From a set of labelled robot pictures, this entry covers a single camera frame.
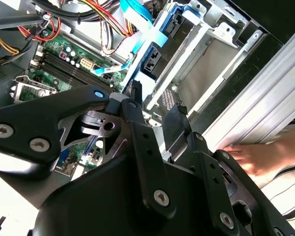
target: hand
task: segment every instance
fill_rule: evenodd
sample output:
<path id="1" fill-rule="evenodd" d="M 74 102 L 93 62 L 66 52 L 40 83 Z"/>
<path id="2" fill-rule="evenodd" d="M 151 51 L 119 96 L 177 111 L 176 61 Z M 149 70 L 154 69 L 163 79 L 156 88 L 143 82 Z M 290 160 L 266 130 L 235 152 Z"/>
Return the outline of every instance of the hand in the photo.
<path id="1" fill-rule="evenodd" d="M 224 150 L 259 183 L 257 185 L 271 181 L 286 166 L 286 157 L 274 144 L 235 145 Z"/>

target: black metal arm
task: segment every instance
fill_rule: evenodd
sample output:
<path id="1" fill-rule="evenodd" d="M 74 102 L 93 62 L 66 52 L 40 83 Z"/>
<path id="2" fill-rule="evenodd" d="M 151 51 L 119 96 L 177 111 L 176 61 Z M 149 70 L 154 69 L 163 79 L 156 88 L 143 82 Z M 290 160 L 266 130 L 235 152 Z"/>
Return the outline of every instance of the black metal arm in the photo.
<path id="1" fill-rule="evenodd" d="M 103 164 L 52 193 L 32 235 L 295 235 L 232 157 L 210 156 L 179 105 L 163 123 L 174 157 L 163 161 L 131 91 L 109 98 L 89 86 L 0 109 L 7 173 L 43 178 L 61 150 L 104 137 Z"/>

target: blue ribbon cable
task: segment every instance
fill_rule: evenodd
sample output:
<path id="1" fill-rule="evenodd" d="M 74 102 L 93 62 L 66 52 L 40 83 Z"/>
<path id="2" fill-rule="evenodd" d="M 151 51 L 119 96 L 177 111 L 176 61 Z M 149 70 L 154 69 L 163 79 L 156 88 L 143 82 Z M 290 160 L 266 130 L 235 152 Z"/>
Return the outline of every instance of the blue ribbon cable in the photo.
<path id="1" fill-rule="evenodd" d="M 141 17 L 143 17 L 145 20 L 147 20 L 150 23 L 150 27 L 153 28 L 152 16 L 151 16 L 150 12 L 148 10 L 146 10 L 146 8 L 144 6 L 142 6 L 141 4 L 139 4 L 136 0 L 120 0 L 120 7 L 123 12 L 126 12 L 128 8 L 132 8 Z M 154 33 L 155 34 L 153 41 L 156 44 L 158 44 L 160 47 L 162 47 L 165 44 L 165 42 L 167 41 L 167 37 L 160 31 L 149 30 L 148 32 L 146 32 L 146 34 L 147 33 Z M 130 53 L 132 56 L 128 58 L 128 60 L 126 61 L 125 64 L 120 65 L 120 66 L 112 66 L 112 67 L 108 67 L 108 68 L 95 69 L 95 70 L 91 71 L 91 73 L 99 76 L 102 74 L 113 73 L 113 72 L 122 71 L 122 70 L 126 69 L 131 64 L 133 55 L 135 55 L 137 53 L 137 51 L 141 48 L 141 46 L 144 44 L 146 38 L 147 37 L 145 34 L 143 34 L 139 38 L 139 40 L 137 41 L 137 43 L 135 44 L 135 46 L 133 47 L 133 49 Z"/>

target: striped shirt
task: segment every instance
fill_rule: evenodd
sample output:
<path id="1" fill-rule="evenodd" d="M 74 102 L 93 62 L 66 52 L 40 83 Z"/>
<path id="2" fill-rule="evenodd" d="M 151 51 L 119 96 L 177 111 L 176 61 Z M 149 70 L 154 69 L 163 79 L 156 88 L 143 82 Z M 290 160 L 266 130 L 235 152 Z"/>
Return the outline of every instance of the striped shirt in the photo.
<path id="1" fill-rule="evenodd" d="M 281 170 L 261 190 L 295 229 L 295 165 Z"/>

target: silver metal panel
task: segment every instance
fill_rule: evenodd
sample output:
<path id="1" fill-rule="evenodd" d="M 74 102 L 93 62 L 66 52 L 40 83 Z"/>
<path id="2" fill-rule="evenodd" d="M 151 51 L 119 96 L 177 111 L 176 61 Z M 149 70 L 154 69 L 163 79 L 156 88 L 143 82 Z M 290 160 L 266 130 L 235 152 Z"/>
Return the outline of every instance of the silver metal panel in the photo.
<path id="1" fill-rule="evenodd" d="M 188 111 L 198 102 L 238 51 L 239 49 L 219 40 L 212 41 L 205 54 L 197 61 L 178 88 Z"/>
<path id="2" fill-rule="evenodd" d="M 295 118 L 295 35 L 204 132 L 211 151 L 264 143 Z"/>
<path id="3" fill-rule="evenodd" d="M 0 29 L 41 23 L 37 14 L 24 14 L 0 1 Z"/>

